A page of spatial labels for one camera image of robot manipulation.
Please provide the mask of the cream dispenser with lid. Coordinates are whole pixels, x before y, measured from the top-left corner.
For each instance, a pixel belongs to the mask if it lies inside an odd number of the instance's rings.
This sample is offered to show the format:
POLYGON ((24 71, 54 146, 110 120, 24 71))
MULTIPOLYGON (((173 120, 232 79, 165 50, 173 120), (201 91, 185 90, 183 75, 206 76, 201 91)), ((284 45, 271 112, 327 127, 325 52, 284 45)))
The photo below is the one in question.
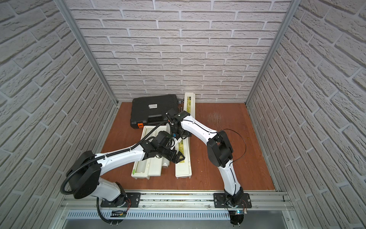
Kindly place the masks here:
MULTIPOLYGON (((145 137, 155 126, 144 126, 143 132, 141 135, 141 139, 145 137)), ((167 131, 168 126, 160 126, 154 132, 152 132, 149 137, 157 136, 160 131, 167 131)), ((146 178, 150 179, 150 177, 159 177, 162 173, 162 159, 153 157, 148 158, 146 160, 135 162, 132 168, 131 176, 135 179, 138 178, 146 178)))

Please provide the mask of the white plastic wrap roll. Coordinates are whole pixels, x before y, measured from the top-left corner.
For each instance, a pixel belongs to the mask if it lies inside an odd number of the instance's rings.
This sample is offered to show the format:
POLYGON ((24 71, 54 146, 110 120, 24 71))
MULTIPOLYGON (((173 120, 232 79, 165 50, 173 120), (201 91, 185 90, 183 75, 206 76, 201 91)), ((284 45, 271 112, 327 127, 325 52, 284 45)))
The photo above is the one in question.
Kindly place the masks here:
POLYGON ((166 159, 165 157, 163 157, 162 159, 162 168, 163 169, 167 169, 170 165, 170 161, 168 159, 166 159))

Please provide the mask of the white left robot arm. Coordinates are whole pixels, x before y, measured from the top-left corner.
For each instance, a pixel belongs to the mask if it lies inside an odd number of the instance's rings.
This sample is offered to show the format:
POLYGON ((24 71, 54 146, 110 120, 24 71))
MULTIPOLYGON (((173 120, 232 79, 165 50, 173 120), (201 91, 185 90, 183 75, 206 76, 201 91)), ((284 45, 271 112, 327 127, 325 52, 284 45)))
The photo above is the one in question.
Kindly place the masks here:
POLYGON ((105 154, 87 151, 70 168, 61 184, 60 192, 64 195, 73 195, 75 199, 93 196, 118 207, 122 206, 127 197, 121 184, 110 182, 101 176, 116 168, 155 156, 164 157, 175 164, 185 160, 182 152, 150 141, 105 154))

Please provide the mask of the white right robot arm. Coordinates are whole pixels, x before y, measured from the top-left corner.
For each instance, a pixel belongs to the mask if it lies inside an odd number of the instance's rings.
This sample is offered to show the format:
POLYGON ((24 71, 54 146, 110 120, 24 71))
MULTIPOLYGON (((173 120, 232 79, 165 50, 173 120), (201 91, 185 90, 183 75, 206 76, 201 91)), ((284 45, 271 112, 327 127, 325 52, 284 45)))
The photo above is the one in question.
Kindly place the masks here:
POLYGON ((214 166, 218 167, 224 182, 226 204, 231 207, 238 206, 244 191, 234 171, 234 150, 227 133, 224 130, 216 131, 205 126, 186 111, 177 113, 171 109, 166 113, 166 117, 171 124, 173 137, 180 140, 192 134, 206 144, 208 158, 214 166))

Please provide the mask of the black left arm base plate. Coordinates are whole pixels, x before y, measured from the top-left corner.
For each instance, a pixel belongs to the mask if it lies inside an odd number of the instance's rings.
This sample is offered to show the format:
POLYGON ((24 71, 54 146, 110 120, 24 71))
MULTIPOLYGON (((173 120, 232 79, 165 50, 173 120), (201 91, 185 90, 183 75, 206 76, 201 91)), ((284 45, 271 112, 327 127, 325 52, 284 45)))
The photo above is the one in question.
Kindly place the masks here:
POLYGON ((127 192, 117 197, 116 200, 107 201, 102 200, 102 208, 137 208, 140 202, 141 192, 127 192))

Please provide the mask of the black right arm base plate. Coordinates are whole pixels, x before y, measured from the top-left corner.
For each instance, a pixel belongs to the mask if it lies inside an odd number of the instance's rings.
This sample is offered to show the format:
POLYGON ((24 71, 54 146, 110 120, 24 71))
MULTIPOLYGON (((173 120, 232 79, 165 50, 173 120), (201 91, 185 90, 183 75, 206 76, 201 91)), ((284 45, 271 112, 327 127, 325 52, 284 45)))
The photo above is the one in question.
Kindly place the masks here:
POLYGON ((231 196, 227 193, 214 193, 213 202, 215 208, 252 208, 252 202, 248 193, 237 193, 231 196))

